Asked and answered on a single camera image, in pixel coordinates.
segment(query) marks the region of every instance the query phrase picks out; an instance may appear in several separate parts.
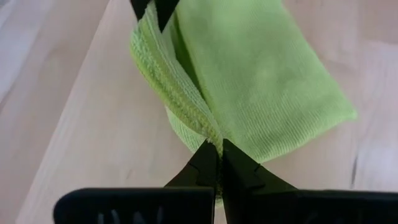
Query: black plastic part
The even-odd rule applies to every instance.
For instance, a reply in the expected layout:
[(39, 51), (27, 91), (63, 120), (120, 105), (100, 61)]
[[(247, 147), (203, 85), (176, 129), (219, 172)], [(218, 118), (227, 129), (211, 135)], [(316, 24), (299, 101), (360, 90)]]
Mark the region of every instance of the black plastic part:
[(398, 194), (298, 190), (224, 141), (228, 224), (398, 223)]
[[(137, 20), (142, 19), (150, 0), (130, 0)], [(179, 0), (155, 0), (159, 29), (162, 32), (171, 18)]]
[(223, 147), (223, 200), (229, 224), (252, 223), (256, 192), (271, 194), (296, 189), (252, 160), (231, 141), (225, 139)]
[(214, 189), (82, 189), (55, 205), (55, 224), (210, 224)]
[(166, 187), (211, 187), (216, 189), (219, 158), (216, 147), (207, 141)]

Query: folded cloth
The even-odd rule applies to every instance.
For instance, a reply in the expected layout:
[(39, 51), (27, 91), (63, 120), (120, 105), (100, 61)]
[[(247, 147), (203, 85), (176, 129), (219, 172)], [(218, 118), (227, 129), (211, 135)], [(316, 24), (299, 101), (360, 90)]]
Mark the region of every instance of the folded cloth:
[(356, 116), (279, 0), (180, 0), (163, 32), (152, 1), (131, 53), (193, 152), (264, 162)]

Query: wood grain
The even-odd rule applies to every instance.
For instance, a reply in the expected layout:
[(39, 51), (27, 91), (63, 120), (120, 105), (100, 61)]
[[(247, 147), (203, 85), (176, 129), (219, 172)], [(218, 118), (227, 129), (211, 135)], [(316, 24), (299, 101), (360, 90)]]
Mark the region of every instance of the wood grain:
[[(300, 188), (398, 192), (397, 2), (284, 2), (359, 118), (264, 166)], [(51, 223), (68, 191), (162, 186), (184, 166), (191, 154), (129, 54), (129, 1), (5, 6), (0, 223)]]

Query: light wood surface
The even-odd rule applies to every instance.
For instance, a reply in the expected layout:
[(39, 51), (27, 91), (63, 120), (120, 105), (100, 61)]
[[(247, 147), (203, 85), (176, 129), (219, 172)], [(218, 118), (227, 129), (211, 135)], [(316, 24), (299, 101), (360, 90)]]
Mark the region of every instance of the light wood surface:
[[(0, 223), (51, 223), (71, 190), (162, 186), (185, 165), (131, 60), (129, 1), (0, 3)], [(300, 188), (398, 191), (398, 1), (285, 5), (359, 118), (264, 166)]]

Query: microfiber cloth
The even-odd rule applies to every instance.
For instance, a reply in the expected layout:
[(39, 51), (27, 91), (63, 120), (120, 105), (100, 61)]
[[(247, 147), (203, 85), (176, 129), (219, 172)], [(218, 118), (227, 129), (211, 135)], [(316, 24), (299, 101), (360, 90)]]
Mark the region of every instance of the microfiber cloth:
[(356, 116), (279, 0), (180, 0), (162, 32), (150, 2), (131, 53), (192, 152), (261, 163)]

